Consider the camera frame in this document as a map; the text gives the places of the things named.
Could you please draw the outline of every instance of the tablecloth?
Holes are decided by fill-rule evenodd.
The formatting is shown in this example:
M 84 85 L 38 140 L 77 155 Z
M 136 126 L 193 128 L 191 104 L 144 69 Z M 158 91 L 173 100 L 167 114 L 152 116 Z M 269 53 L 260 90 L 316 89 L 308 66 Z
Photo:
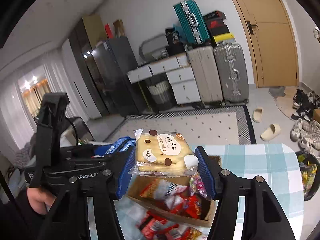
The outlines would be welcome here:
M 252 179 L 262 176 L 281 204 L 294 232 L 300 239 L 303 224 L 303 187 L 296 155 L 284 144 L 203 146 L 208 155 L 220 155 L 222 168 L 236 176 Z M 124 196 L 115 201 L 119 223 L 126 240 L 143 239 L 136 224 L 146 209 Z M 241 239 L 244 221 L 244 197 L 239 198 L 234 240 Z M 195 227 L 205 234 L 210 228 Z

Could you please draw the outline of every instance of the refrigerator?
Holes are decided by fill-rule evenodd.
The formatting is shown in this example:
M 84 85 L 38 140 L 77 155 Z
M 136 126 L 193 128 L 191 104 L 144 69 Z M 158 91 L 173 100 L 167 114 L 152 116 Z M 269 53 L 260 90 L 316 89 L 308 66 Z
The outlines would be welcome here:
M 101 41 L 92 50 L 92 56 L 101 77 L 93 81 L 96 87 L 103 90 L 103 98 L 107 101 L 109 113 L 122 116 L 141 114 L 147 104 L 139 85 L 131 84 L 127 77 L 130 70 L 138 67 L 128 38 Z

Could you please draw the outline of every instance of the metal bolt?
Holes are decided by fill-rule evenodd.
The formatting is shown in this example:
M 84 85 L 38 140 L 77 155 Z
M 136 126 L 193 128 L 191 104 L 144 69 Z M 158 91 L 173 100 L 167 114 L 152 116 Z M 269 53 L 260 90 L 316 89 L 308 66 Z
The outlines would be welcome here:
M 102 172 L 102 174 L 103 174 L 104 176 L 109 176 L 109 175 L 111 174 L 111 170 L 104 170 L 104 171 Z
M 228 175 L 230 175 L 230 171 L 227 170 L 227 169 L 223 169 L 223 170 L 221 171 L 221 174 L 222 174 L 222 175 L 225 175 L 225 176 L 228 176 Z
M 70 183 L 75 183 L 77 181 L 77 177 L 72 176 L 71 178 L 69 178 L 69 182 Z
M 264 179 L 263 179 L 263 177 L 261 177 L 261 176 L 257 176 L 257 177 L 256 177 L 256 181 L 257 181 L 257 182 L 263 182 Z

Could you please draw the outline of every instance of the wooden door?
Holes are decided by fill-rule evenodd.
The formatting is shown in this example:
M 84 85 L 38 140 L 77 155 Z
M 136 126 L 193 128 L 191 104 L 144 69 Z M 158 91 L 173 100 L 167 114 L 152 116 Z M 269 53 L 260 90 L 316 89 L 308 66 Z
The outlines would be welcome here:
M 244 25 L 258 87 L 296 86 L 296 45 L 281 0 L 233 1 Z

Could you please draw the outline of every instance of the gray suitcase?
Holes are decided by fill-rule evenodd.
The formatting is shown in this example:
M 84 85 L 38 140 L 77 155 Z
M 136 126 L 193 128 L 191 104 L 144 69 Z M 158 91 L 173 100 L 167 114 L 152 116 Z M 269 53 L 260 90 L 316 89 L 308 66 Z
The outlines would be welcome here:
M 211 46 L 192 49 L 188 52 L 189 60 L 196 79 L 201 101 L 204 103 L 222 101 L 217 65 Z
M 226 103 L 247 103 L 249 85 L 241 46 L 237 43 L 226 44 L 215 47 L 213 53 Z

